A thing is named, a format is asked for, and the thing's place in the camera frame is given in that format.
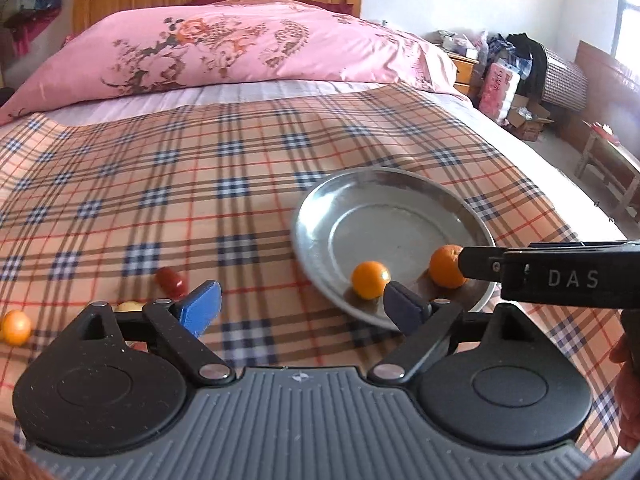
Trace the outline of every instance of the metal pin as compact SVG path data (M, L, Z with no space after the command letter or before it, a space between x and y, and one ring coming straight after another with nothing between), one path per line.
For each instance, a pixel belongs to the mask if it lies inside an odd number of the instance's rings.
M220 380L226 379L231 375L231 368L215 363L202 366L199 373L205 379Z
M397 381L404 377L404 368L399 365L383 364L373 368L373 373L376 377L384 379L385 381Z

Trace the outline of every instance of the red cherry tomato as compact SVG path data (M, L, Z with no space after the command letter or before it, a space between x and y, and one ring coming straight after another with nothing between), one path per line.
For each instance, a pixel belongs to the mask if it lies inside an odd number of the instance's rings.
M178 301L187 295L187 287L182 276L171 267L156 270L156 283L171 300Z

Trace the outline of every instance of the pink comforter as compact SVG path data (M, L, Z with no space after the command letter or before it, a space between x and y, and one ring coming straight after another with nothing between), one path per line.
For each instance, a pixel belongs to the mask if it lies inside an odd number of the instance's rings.
M404 82L460 95L425 40L289 0L126 10L47 60L0 108L0 124L80 101L220 83Z

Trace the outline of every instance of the orange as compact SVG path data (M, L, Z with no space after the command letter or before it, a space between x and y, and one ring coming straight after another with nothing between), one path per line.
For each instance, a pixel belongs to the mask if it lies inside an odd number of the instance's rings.
M2 318L0 334L10 346L22 346L31 336L31 319L20 310L11 310Z
M380 262L362 262L351 275L353 290L363 300L375 300L391 281L389 270Z
M466 283L466 278L458 268L458 255L462 247L445 245L431 255L429 274L436 285L445 288L459 288Z

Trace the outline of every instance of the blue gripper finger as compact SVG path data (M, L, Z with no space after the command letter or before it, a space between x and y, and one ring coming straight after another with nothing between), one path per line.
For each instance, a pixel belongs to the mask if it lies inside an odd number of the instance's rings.
M387 283L382 301L385 313L405 336L418 330L431 315L429 303L398 282Z
M192 335L200 337L216 319L222 307L222 288L215 280L207 280L174 304L180 324Z

